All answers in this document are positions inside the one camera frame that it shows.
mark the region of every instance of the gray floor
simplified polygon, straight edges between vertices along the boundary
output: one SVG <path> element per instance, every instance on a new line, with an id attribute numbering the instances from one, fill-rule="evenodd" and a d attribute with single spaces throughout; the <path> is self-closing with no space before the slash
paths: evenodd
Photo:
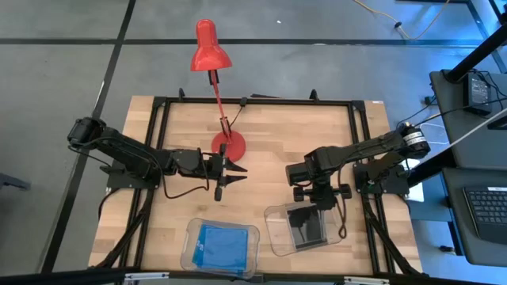
<path id="1" fill-rule="evenodd" d="M 411 35 L 417 35 L 440 8 L 440 4 L 395 0 L 365 2 L 395 15 Z M 255 3 L 138 1 L 127 38 L 194 38 L 196 21 L 209 17 L 222 38 L 400 39 L 392 23 L 352 0 Z M 125 0 L 4 0 L 0 38 L 116 38 L 127 4 Z M 488 32 L 494 31 L 497 23 L 487 2 L 475 1 L 475 6 Z M 480 40 L 482 36 L 467 7 L 451 4 L 422 39 Z M 347 45 L 223 48 L 234 64 L 220 71 L 225 97 L 261 93 L 306 98 L 315 88 L 321 98 L 385 101 L 391 127 L 423 107 L 422 98 L 432 95 L 430 71 L 452 68 L 471 52 L 457 47 Z M 132 95 L 174 96 L 181 87 L 190 97 L 211 96 L 207 76 L 189 70 L 194 51 L 192 45 L 123 46 L 102 119 L 121 129 Z M 111 53 L 110 45 L 0 45 L 0 172 L 32 182 L 30 192 L 0 191 L 1 276 L 38 269 L 75 161 L 65 138 L 74 120 L 93 110 Z M 507 61 L 507 51 L 500 54 Z M 478 68 L 498 72 L 491 57 Z M 435 112 L 431 107 L 414 122 Z M 88 161 L 55 270 L 86 267 L 105 180 L 98 164 Z M 414 226 L 423 268 L 431 276 L 507 282 L 504 268 L 472 266 L 464 257 L 450 259 L 436 251 L 435 246 L 450 245 L 445 225 Z M 447 263 L 452 266 L 444 271 L 437 266 Z"/>

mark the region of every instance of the red desk lamp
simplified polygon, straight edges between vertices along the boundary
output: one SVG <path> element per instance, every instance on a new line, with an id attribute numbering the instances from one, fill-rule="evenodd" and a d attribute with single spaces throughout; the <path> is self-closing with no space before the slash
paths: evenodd
<path id="1" fill-rule="evenodd" d="M 237 131 L 231 130 L 231 125 L 223 113 L 222 101 L 219 95 L 219 76 L 216 70 L 232 67 L 232 62 L 227 53 L 219 46 L 216 38 L 215 23 L 211 20 L 199 20 L 196 25 L 197 51 L 192 58 L 191 71 L 207 71 L 210 84 L 215 90 L 216 102 L 220 110 L 220 123 L 222 132 L 218 133 L 212 141 L 212 151 L 219 152 L 222 143 L 227 144 L 226 157 L 236 162 L 243 156 L 246 143 L 243 136 Z"/>

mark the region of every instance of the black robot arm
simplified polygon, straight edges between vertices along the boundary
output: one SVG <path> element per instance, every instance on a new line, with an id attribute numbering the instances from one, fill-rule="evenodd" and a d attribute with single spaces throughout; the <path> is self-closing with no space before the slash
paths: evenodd
<path id="1" fill-rule="evenodd" d="M 225 145 L 219 154 L 206 154 L 208 159 L 204 159 L 200 149 L 156 150 L 107 127 L 101 120 L 89 117 L 76 121 L 67 140 L 74 150 L 99 150 L 123 165 L 119 169 L 102 166 L 106 173 L 120 171 L 126 177 L 147 182 L 152 188 L 158 186 L 162 175 L 179 173 L 183 177 L 207 178 L 217 181 L 215 200 L 220 201 L 222 187 L 246 178 L 223 175 L 225 169 L 246 172 L 224 157 Z"/>
<path id="2" fill-rule="evenodd" d="M 331 187 L 330 176 L 343 165 L 385 154 L 378 160 L 358 165 L 359 167 L 354 169 L 358 189 L 363 188 L 364 184 L 374 185 L 377 182 L 381 182 L 377 187 L 382 188 L 382 180 L 386 178 L 395 184 L 406 184 L 405 172 L 403 167 L 398 165 L 399 162 L 407 158 L 423 158 L 429 151 L 429 144 L 421 129 L 403 124 L 397 130 L 385 135 L 350 146 L 319 147 L 305 155 L 304 162 L 287 165 L 285 172 L 289 185 L 296 186 L 293 193 L 294 201 L 303 201 L 304 196 L 309 196 L 310 201 L 319 209 L 330 210 L 337 202 L 335 195 L 342 193 L 344 198 L 351 197 L 350 187 L 347 184 L 338 185 L 338 188 Z M 310 184 L 311 188 L 303 189 Z"/>
<path id="3" fill-rule="evenodd" d="M 304 156 L 304 162 L 286 166 L 288 183 L 292 186 L 329 176 L 343 165 L 387 153 L 376 161 L 379 169 L 390 168 L 406 158 L 423 158 L 429 145 L 421 129 L 402 125 L 385 135 L 350 146 L 322 146 Z"/>

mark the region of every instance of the lamp base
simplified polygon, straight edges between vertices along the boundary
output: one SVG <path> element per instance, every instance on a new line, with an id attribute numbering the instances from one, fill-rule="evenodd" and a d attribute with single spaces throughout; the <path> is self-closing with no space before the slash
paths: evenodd
<path id="1" fill-rule="evenodd" d="M 225 150 L 225 156 L 229 158 L 231 162 L 238 161 L 246 151 L 246 142 L 243 136 L 237 131 L 231 131 L 231 141 L 227 141 L 227 137 L 221 131 L 216 134 L 215 138 L 212 141 L 212 151 L 214 153 L 218 153 L 220 150 L 220 145 L 222 143 L 227 144 L 227 148 Z"/>

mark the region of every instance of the lamp shade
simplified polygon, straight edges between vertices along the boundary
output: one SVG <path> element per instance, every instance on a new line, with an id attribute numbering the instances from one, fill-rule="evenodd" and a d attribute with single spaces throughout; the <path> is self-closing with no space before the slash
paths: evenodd
<path id="1" fill-rule="evenodd" d="M 197 51 L 193 55 L 191 71 L 217 70 L 232 67 L 229 55 L 219 46 L 215 23 L 212 20 L 199 20 L 196 25 Z"/>

